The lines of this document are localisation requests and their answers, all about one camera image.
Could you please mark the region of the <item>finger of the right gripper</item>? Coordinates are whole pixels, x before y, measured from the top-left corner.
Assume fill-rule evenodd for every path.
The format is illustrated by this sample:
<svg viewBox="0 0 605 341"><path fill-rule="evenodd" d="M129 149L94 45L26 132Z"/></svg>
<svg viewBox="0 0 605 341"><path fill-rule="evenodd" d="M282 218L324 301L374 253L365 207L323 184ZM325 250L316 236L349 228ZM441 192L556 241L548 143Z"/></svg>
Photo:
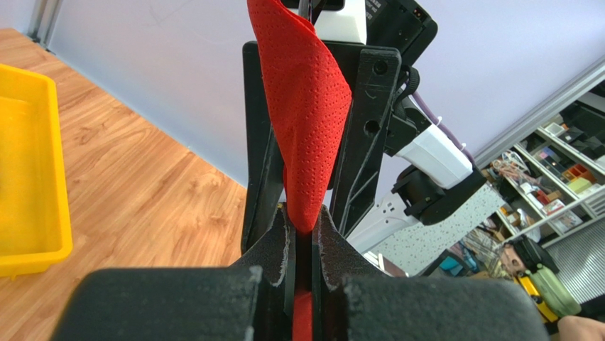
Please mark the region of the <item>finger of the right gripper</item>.
<svg viewBox="0 0 605 341"><path fill-rule="evenodd" d="M248 184L241 236L247 252L269 230L283 191L283 159L268 113L258 43L243 45Z"/></svg>
<svg viewBox="0 0 605 341"><path fill-rule="evenodd" d="M374 206L391 102L401 56L397 49L365 45L333 175L329 211L349 236Z"/></svg>

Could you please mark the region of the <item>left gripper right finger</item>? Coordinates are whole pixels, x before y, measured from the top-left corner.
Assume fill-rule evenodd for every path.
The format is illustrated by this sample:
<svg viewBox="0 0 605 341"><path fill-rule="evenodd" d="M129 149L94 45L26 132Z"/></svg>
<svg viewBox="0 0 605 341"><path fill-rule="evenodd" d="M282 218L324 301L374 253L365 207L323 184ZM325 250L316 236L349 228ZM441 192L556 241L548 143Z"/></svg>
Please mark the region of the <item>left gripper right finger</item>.
<svg viewBox="0 0 605 341"><path fill-rule="evenodd" d="M359 294L350 283L385 276L338 232L323 205L312 232L313 340L348 340Z"/></svg>

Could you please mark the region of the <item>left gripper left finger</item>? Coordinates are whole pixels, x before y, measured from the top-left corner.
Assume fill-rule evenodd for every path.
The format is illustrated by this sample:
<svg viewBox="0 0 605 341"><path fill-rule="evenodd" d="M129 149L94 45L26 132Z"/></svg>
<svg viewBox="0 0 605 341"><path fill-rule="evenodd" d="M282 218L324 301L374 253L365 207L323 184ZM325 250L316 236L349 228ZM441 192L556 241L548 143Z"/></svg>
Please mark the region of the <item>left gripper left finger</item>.
<svg viewBox="0 0 605 341"><path fill-rule="evenodd" d="M251 269L255 281L255 340L291 340L295 293L295 228L277 206L268 231L234 264Z"/></svg>

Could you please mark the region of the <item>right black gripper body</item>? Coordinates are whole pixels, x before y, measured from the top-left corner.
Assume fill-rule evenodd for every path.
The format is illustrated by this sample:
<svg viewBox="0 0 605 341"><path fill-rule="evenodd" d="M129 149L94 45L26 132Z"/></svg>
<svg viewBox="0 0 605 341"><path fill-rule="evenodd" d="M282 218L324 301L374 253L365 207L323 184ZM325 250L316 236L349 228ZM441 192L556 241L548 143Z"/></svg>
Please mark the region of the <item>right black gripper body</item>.
<svg viewBox="0 0 605 341"><path fill-rule="evenodd" d="M351 93L355 90L356 76L359 68L359 55L363 49L364 45L356 43L330 43L330 52L336 60Z"/></svg>

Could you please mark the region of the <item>red paper napkin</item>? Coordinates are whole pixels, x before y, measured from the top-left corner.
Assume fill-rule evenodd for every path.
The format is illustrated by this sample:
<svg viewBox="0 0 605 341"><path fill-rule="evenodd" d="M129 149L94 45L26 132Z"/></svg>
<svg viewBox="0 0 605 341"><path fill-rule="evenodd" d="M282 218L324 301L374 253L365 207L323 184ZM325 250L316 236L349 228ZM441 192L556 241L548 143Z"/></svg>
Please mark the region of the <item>red paper napkin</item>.
<svg viewBox="0 0 605 341"><path fill-rule="evenodd" d="M293 340L312 339L310 238L349 113L351 90L309 20L280 1L248 1L268 113L285 169L286 207L297 232Z"/></svg>

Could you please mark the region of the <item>black knife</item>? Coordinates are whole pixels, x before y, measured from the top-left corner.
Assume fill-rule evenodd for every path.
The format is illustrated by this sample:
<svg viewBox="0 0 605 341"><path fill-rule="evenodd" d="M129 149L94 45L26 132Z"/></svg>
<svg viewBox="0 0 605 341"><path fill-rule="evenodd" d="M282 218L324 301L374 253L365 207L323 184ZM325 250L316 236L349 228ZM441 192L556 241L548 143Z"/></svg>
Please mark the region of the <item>black knife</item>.
<svg viewBox="0 0 605 341"><path fill-rule="evenodd" d="M326 3L327 0L299 0L298 15L315 25Z"/></svg>

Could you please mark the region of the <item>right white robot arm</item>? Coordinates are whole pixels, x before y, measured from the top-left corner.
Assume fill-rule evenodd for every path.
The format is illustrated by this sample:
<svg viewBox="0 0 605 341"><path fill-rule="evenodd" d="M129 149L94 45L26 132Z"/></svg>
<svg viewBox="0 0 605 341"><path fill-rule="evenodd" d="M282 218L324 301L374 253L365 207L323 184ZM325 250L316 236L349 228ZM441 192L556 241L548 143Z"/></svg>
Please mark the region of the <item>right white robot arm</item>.
<svg viewBox="0 0 605 341"><path fill-rule="evenodd" d="M458 210L484 183L479 169L427 117L408 90L415 70L394 48L330 42L327 45L352 89L328 189L329 211L345 237L379 226L434 225ZM243 46L248 194L241 239L248 251L270 228L283 190L283 159L269 120L256 42Z"/></svg>

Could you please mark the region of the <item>person's forearm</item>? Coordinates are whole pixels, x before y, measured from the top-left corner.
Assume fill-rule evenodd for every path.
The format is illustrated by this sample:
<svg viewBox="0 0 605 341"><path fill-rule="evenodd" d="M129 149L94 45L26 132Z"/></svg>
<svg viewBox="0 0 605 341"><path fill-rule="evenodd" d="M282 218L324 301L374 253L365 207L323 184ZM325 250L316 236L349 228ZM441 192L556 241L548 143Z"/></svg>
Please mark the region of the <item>person's forearm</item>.
<svg viewBox="0 0 605 341"><path fill-rule="evenodd" d="M560 340L603 341L604 323L579 316L565 316L557 322Z"/></svg>

